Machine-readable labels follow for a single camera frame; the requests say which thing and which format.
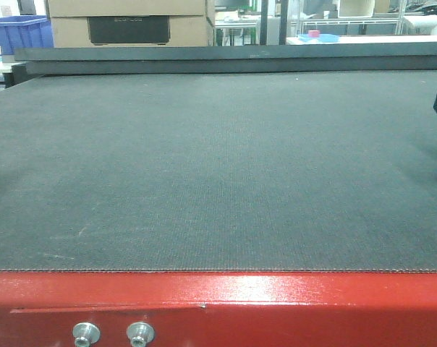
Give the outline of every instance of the red panel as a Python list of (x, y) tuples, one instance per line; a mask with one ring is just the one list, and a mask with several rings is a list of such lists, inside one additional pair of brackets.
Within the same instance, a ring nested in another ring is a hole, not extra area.
[(437, 346), (437, 274), (0, 273), (0, 346), (130, 346), (144, 320), (156, 346)]

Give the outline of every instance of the silver bolt head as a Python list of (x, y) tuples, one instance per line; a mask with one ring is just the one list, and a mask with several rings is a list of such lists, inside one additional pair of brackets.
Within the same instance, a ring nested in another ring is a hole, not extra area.
[(132, 347), (145, 347), (154, 340), (154, 329), (148, 323), (136, 322), (127, 328), (127, 337)]
[(79, 323), (72, 329), (75, 337), (74, 344), (76, 347), (90, 347), (91, 344), (98, 342), (101, 337), (101, 331), (91, 323)]

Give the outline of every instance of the dark gray felt surface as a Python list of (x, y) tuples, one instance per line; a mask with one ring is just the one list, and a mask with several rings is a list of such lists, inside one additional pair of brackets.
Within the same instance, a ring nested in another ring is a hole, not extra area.
[(0, 269), (437, 270), (437, 72), (0, 93)]

